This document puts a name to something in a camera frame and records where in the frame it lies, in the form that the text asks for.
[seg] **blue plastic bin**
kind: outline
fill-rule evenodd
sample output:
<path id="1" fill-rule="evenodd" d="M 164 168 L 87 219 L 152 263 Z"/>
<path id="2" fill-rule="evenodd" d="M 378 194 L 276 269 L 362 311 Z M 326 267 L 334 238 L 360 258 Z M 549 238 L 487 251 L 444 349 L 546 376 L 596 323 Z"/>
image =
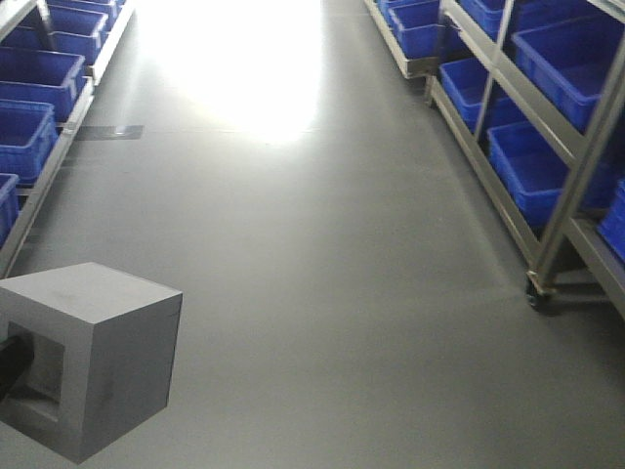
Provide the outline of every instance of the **blue plastic bin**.
<path id="1" fill-rule="evenodd" d="M 490 163 L 532 228 L 547 224 L 568 168 L 529 122 L 488 129 Z"/>
<path id="2" fill-rule="evenodd" d="M 98 58 L 106 40 L 106 19 L 102 13 L 72 10 L 65 7 L 51 6 L 57 48 L 59 52 L 76 54 L 85 58 L 86 64 L 93 64 Z M 12 31 L 3 45 L 28 49 L 41 49 L 34 30 L 34 18 L 28 16 L 21 26 Z"/>
<path id="3" fill-rule="evenodd" d="M 614 203 L 598 229 L 621 262 L 625 263 L 625 181 L 619 184 Z"/>
<path id="4" fill-rule="evenodd" d="M 111 31 L 115 25 L 120 8 L 115 0 L 89 0 L 88 2 L 83 0 L 48 0 L 48 5 L 108 15 L 106 19 L 107 31 Z"/>
<path id="5" fill-rule="evenodd" d="M 607 15 L 530 29 L 513 35 L 516 62 L 580 132 L 601 96 L 623 34 Z"/>
<path id="6" fill-rule="evenodd" d="M 460 0 L 460 4 L 492 39 L 497 38 L 505 0 Z M 587 0 L 527 0 L 519 3 L 517 31 L 592 15 L 597 12 Z"/>
<path id="7" fill-rule="evenodd" d="M 391 24 L 391 8 L 394 7 L 404 7 L 406 5 L 416 5 L 417 3 L 425 3 L 431 0 L 379 0 L 378 8 L 382 13 L 382 16 L 387 21 L 388 24 Z"/>
<path id="8" fill-rule="evenodd" d="M 17 184 L 18 176 L 15 174 L 0 174 L 0 245 L 7 240 L 20 214 Z"/>
<path id="9" fill-rule="evenodd" d="M 438 40 L 438 0 L 390 9 L 391 25 L 407 59 L 434 56 Z M 466 46 L 454 30 L 448 48 L 458 51 Z"/>
<path id="10" fill-rule="evenodd" d="M 488 73 L 478 59 L 470 58 L 440 66 L 442 88 L 472 132 L 476 130 Z M 521 110 L 507 96 L 498 98 L 490 110 L 488 123 L 499 126 L 525 120 Z"/>
<path id="11" fill-rule="evenodd" d="M 34 183 L 57 136 L 52 105 L 0 100 L 0 173 Z"/>
<path id="12" fill-rule="evenodd" d="M 70 54 L 0 48 L 0 99 L 50 103 L 65 122 L 85 86 L 85 58 Z"/>

